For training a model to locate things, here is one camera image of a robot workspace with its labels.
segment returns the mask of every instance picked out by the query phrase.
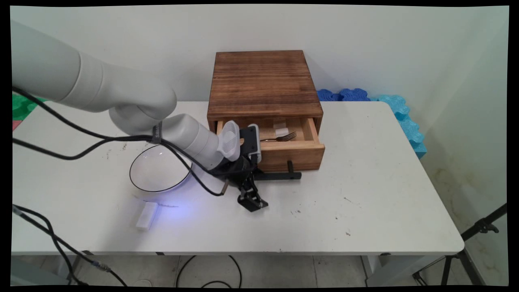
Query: metal fork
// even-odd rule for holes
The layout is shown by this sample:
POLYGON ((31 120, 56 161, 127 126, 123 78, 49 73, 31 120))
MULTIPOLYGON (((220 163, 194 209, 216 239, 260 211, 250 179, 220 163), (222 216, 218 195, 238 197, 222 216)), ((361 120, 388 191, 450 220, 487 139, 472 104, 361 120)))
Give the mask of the metal fork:
POLYGON ((263 139, 263 140, 260 140, 260 142, 274 142, 274 141, 277 141, 277 142, 286 142, 288 140, 291 140, 291 139, 294 139, 295 137, 297 136, 297 133, 296 132, 292 132, 288 135, 285 135, 285 136, 281 136, 281 137, 278 137, 278 138, 273 138, 273 139, 263 139))

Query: table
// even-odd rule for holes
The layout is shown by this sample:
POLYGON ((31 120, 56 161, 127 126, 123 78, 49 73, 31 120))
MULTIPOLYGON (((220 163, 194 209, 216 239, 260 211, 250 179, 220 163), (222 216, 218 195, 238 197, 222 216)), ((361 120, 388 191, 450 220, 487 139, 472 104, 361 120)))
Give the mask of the table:
MULTIPOLYGON (((124 136, 108 112, 89 113, 48 101, 78 125, 108 136, 124 136)), ((207 126, 207 102, 179 102, 207 126)), ((464 247, 443 203, 389 106, 383 102, 322 102, 319 134, 326 150, 320 170, 301 181, 258 181, 265 209, 250 213, 229 188, 222 197, 194 180, 168 194, 152 228, 139 231, 144 206, 129 179, 145 142, 112 142, 86 157, 63 161, 18 145, 13 154, 13 203, 47 216, 58 236, 95 255, 215 255, 286 253, 364 255, 374 272, 367 284, 386 285, 416 266, 464 247), (392 257, 383 267, 372 260, 392 257)), ((98 141, 36 108, 13 137, 66 155, 98 141)), ((209 175, 212 190, 223 183, 209 175)), ((12 217, 12 255, 58 254, 48 235, 12 217)))

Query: open drawer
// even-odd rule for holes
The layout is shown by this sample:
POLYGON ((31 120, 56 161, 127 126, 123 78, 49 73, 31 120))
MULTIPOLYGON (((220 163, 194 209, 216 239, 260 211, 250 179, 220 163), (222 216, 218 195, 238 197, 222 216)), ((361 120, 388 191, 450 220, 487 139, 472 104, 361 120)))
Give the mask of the open drawer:
MULTIPOLYGON (((288 171, 287 161, 291 160, 295 171, 319 169, 324 154, 324 145, 319 142, 313 118, 286 118, 285 120, 289 132, 296 132, 297 136, 287 142, 261 142, 262 160, 258 167, 262 171, 286 172, 288 171)), ((234 121, 240 128, 257 124, 260 140, 276 137, 272 119, 241 118, 234 121)), ((220 134, 226 122, 217 122, 217 135, 220 134)))

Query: wooden top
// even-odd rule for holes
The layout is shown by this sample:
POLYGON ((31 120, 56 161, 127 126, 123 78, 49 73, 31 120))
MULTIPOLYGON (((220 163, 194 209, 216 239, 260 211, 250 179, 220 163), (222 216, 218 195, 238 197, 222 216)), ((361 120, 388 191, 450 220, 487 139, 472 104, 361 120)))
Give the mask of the wooden top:
POLYGON ((216 53, 209 121, 322 115, 302 50, 216 53))

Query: blue foam tile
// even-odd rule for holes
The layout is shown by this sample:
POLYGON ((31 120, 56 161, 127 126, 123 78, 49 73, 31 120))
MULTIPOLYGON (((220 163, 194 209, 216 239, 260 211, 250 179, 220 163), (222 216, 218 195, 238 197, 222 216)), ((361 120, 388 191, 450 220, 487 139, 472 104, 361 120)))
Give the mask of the blue foam tile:
POLYGON ((342 96, 338 94, 333 94, 331 91, 327 89, 321 89, 317 91, 317 96, 320 101, 341 101, 342 96))
POLYGON ((418 131, 420 126, 413 122, 408 115, 406 115, 402 121, 398 122, 400 123, 402 130, 404 130, 405 136, 409 140, 409 143, 411 143, 413 149, 418 147, 418 145, 420 145, 424 140, 424 135, 418 131))
POLYGON ((399 95, 381 95, 378 101, 387 103, 399 121, 409 114, 410 109, 405 105, 405 99, 399 95))
POLYGON ((414 150, 418 159, 421 159, 427 153, 427 148, 423 143, 420 143, 414 150))
POLYGON ((367 97, 367 92, 360 88, 355 88, 354 90, 344 88, 339 94, 343 96, 344 101, 370 101, 367 97))

